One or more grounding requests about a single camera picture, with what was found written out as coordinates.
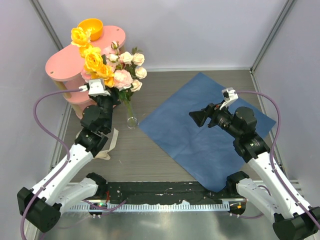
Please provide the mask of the pink rose stem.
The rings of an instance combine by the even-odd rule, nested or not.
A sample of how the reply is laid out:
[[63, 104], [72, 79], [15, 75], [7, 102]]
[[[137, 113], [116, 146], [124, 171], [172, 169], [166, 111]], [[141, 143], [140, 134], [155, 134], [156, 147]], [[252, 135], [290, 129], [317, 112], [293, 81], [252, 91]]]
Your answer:
[[114, 72], [114, 87], [118, 90], [130, 89], [132, 86], [133, 78], [131, 74], [125, 70], [116, 70]]
[[101, 55], [104, 56], [107, 65], [115, 65], [120, 57], [120, 44], [118, 41], [112, 41], [110, 46], [102, 50]]

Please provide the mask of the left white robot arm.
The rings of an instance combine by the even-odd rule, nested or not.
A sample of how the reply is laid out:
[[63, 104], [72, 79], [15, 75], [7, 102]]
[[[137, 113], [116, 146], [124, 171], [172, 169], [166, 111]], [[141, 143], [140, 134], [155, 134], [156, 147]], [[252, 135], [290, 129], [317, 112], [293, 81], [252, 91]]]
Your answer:
[[95, 104], [87, 106], [80, 121], [82, 130], [66, 156], [40, 182], [17, 193], [19, 213], [22, 216], [20, 233], [25, 239], [24, 223], [28, 220], [39, 231], [50, 231], [61, 215], [71, 206], [87, 198], [102, 199], [107, 192], [107, 181], [92, 172], [76, 185], [67, 188], [73, 177], [105, 146], [112, 130], [113, 107], [117, 94], [93, 97]]

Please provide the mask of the beige printed ribbon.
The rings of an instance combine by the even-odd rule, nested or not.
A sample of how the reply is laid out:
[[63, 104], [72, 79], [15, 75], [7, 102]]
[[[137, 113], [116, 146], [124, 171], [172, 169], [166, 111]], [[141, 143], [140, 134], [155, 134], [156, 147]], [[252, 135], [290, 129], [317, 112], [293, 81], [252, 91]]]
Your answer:
[[117, 141], [118, 141], [118, 136], [119, 136], [119, 131], [116, 128], [114, 128], [109, 148], [107, 150], [100, 151], [95, 156], [95, 159], [102, 159], [102, 160], [106, 160], [106, 161], [110, 160], [111, 156], [109, 153], [116, 147]]

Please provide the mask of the yellow flower stem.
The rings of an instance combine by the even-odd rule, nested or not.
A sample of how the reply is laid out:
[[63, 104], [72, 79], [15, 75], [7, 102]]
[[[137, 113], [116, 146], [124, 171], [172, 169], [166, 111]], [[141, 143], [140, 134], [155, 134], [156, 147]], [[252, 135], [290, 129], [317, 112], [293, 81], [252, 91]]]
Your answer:
[[104, 86], [115, 86], [114, 70], [104, 63], [99, 47], [91, 44], [91, 30], [84, 30], [78, 26], [71, 30], [71, 44], [78, 47], [80, 56], [84, 59], [84, 72], [90, 80], [102, 79]]

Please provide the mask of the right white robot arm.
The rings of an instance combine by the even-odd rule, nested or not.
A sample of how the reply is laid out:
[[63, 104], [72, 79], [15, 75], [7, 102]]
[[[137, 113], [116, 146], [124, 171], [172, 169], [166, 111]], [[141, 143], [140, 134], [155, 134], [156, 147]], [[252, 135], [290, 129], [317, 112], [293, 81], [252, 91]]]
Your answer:
[[312, 207], [293, 187], [279, 168], [266, 142], [256, 132], [252, 109], [241, 106], [234, 114], [223, 103], [209, 104], [189, 116], [198, 127], [210, 119], [208, 127], [220, 127], [234, 138], [237, 154], [260, 176], [269, 192], [258, 187], [244, 172], [227, 177], [226, 193], [252, 202], [271, 222], [280, 240], [303, 240], [319, 230], [320, 209]]

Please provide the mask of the cream rose stem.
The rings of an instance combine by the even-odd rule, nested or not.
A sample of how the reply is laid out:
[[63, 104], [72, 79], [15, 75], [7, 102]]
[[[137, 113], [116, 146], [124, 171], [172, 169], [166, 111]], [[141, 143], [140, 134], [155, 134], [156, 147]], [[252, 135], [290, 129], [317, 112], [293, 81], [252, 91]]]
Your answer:
[[132, 79], [130, 87], [119, 92], [119, 99], [129, 109], [131, 98], [135, 92], [141, 90], [142, 80], [147, 77], [147, 70], [143, 67], [145, 56], [138, 47], [133, 47], [131, 52], [124, 52], [119, 55], [121, 69], [126, 70]]

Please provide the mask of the blue wrapping paper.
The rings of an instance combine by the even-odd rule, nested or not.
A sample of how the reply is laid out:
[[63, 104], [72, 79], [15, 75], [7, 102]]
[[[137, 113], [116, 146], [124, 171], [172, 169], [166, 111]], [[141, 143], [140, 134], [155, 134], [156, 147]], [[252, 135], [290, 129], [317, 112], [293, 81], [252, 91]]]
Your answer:
[[244, 160], [234, 138], [215, 126], [198, 127], [189, 113], [223, 100], [224, 86], [198, 73], [150, 113], [140, 129], [206, 189], [219, 192], [227, 176], [238, 172]]

